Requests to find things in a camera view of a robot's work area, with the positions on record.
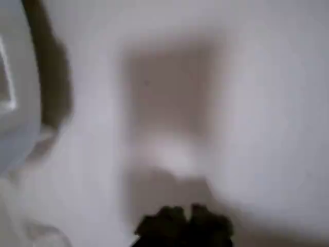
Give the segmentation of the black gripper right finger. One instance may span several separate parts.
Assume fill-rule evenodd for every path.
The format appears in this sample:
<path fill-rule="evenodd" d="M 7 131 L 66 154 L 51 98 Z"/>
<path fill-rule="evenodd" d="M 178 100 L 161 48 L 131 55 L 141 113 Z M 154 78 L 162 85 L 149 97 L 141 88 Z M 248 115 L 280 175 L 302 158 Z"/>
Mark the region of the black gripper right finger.
<path fill-rule="evenodd" d="M 231 220 L 210 211 L 205 205 L 192 204 L 189 221 L 189 246 L 234 246 Z"/>

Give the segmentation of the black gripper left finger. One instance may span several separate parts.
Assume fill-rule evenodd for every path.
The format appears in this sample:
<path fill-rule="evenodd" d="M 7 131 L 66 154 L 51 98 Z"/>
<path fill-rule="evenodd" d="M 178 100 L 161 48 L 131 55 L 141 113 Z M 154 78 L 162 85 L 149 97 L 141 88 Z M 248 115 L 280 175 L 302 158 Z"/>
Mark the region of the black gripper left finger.
<path fill-rule="evenodd" d="M 133 246 L 186 246 L 188 220 L 181 206 L 164 206 L 157 213 L 145 215 L 134 234 Z"/>

